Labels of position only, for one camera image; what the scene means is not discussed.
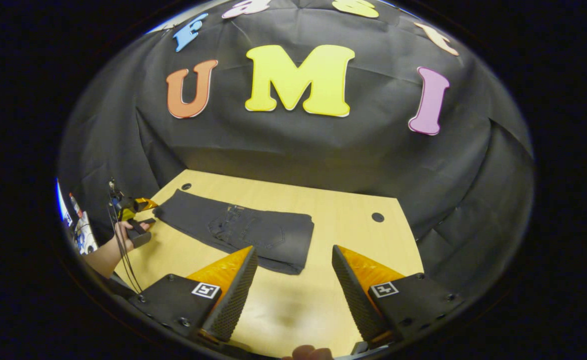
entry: black fabric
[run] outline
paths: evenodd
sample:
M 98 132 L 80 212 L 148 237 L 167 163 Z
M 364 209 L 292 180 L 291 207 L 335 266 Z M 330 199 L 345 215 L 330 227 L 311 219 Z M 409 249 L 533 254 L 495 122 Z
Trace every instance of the black fabric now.
M 254 210 L 179 189 L 153 213 L 172 228 L 227 253 L 254 246 L 261 267 L 284 274 L 303 271 L 314 232 L 307 214 Z
M 95 76 L 69 118 L 60 184 L 87 210 L 99 239 L 111 237 L 110 176 L 125 194 L 151 198 L 183 169 L 265 182 L 398 199 L 417 239 L 425 272 L 465 296 L 499 276 L 520 246 L 532 209 L 533 149 L 509 91 L 465 44 L 373 1 L 378 18 L 337 11 L 330 0 L 272 0 L 259 13 L 221 15 L 210 7 L 197 37 L 176 52 L 177 27 L 151 32 Z M 449 39 L 436 46 L 414 22 Z M 279 45 L 296 66 L 317 46 L 349 48 L 343 118 L 247 111 L 252 48 Z M 193 118 L 168 112 L 166 78 L 188 69 L 183 98 L 195 96 L 193 69 L 216 59 L 207 107 Z M 412 132 L 423 81 L 419 66 L 449 80 L 440 133 Z

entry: yellow letter m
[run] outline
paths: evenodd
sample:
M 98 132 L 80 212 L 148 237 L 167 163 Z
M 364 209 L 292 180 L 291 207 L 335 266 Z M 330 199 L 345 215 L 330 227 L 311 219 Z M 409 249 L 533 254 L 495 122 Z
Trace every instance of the yellow letter m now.
M 307 56 L 300 67 L 279 45 L 266 45 L 247 51 L 254 62 L 251 98 L 245 102 L 252 112 L 270 112 L 276 108 L 271 97 L 271 84 L 280 96 L 282 105 L 293 110 L 311 84 L 311 94 L 302 103 L 310 114 L 345 117 L 349 105 L 345 102 L 347 63 L 355 57 L 350 48 L 320 45 Z

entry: hand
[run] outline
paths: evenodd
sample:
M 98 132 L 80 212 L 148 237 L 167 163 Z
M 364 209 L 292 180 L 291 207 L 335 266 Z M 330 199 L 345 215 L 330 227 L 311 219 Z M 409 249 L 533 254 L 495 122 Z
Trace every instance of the hand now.
M 127 253 L 129 253 L 129 251 L 134 250 L 134 243 L 132 243 L 132 241 L 129 239 L 129 236 L 127 235 L 127 230 L 133 230 L 134 226 L 130 223 L 128 223 L 127 221 L 120 221 L 119 223 L 116 224 L 116 228 L 115 230 L 118 232 L 118 230 L 120 230 L 120 235 L 122 236 L 122 240 L 124 241 L 124 246 L 127 250 Z M 145 231 L 149 230 L 149 224 L 145 223 L 145 222 L 141 222 L 140 223 L 140 227 L 143 228 Z
M 291 356 L 282 360 L 333 360 L 332 351 L 328 348 L 314 348 L 311 345 L 301 345 L 293 349 Z

